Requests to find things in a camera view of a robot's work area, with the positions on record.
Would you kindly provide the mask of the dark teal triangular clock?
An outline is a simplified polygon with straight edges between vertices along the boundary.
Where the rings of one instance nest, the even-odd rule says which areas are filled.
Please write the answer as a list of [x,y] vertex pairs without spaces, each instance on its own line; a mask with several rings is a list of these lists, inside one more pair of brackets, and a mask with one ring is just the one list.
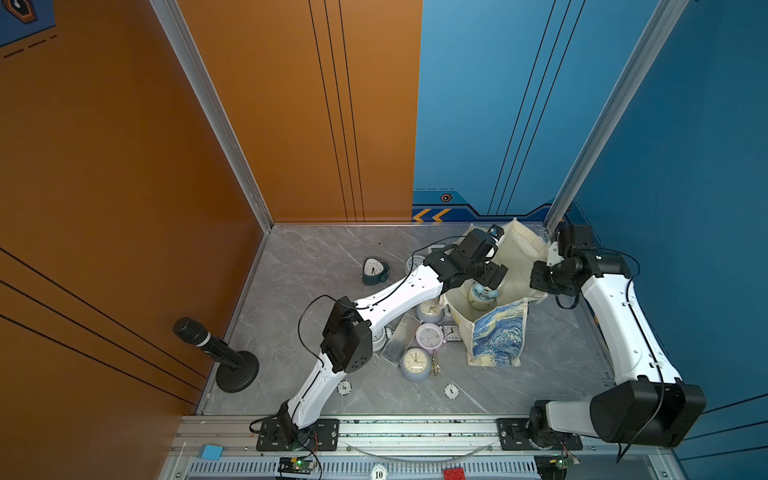
[[362,282],[367,286],[382,284],[389,279],[390,266],[377,257],[367,257],[362,266]]

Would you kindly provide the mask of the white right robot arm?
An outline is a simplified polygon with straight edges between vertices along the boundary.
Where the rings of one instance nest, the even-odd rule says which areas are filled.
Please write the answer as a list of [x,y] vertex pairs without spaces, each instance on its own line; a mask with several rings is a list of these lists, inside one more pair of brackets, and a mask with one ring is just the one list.
[[528,438],[540,448],[569,435],[624,448],[678,446],[703,413],[706,397],[699,386],[683,381],[663,352],[624,255],[598,247],[587,225],[560,228],[551,250],[547,260],[535,262],[530,285],[591,309],[609,351],[614,385],[585,401],[537,401],[526,425]]

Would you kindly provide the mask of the white twin-bell alarm clock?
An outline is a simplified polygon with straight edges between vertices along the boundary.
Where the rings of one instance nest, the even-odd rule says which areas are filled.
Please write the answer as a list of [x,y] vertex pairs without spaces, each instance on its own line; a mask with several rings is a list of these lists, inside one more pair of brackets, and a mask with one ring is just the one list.
[[382,330],[375,333],[372,339],[373,351],[374,352],[381,351],[387,344],[389,338],[390,338],[390,333],[388,328],[383,328]]

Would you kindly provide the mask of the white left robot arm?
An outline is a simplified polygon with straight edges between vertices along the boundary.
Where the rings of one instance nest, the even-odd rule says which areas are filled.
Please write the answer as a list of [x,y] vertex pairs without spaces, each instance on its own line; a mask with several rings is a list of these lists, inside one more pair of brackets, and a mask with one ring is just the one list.
[[358,300],[336,299],[311,373],[275,414],[261,420],[261,431],[273,425],[280,450],[303,447],[338,384],[371,360],[375,334],[419,304],[470,280],[491,289],[503,283],[508,268],[493,258],[504,236],[504,228],[496,224],[487,230],[473,228],[420,264],[414,262],[408,275],[380,292]]

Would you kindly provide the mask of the light blue round clock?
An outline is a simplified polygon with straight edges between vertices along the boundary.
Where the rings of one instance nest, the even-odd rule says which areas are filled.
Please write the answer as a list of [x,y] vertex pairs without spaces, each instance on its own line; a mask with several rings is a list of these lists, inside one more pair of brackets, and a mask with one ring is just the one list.
[[494,309],[497,305],[498,297],[498,290],[492,290],[478,282],[473,283],[467,293],[469,306],[481,312]]

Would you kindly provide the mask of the cream canvas bag blue print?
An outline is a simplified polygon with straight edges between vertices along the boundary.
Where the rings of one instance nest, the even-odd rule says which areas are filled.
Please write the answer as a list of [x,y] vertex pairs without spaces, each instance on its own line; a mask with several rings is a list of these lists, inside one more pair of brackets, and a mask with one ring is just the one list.
[[518,366],[525,345],[529,306],[547,297],[530,287],[534,263],[544,261],[546,242],[528,226],[514,219],[505,231],[494,261],[508,272],[492,300],[474,295],[472,280],[442,295],[466,348],[467,363],[474,367]]

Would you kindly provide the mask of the white round alarm clock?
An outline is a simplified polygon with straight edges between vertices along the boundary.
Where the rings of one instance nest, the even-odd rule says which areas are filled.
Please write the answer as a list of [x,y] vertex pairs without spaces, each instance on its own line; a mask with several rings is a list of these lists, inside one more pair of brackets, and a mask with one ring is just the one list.
[[406,258],[406,270],[408,272],[411,272],[415,269],[417,269],[420,265],[423,264],[425,257],[420,254],[414,254],[412,256],[408,256]]

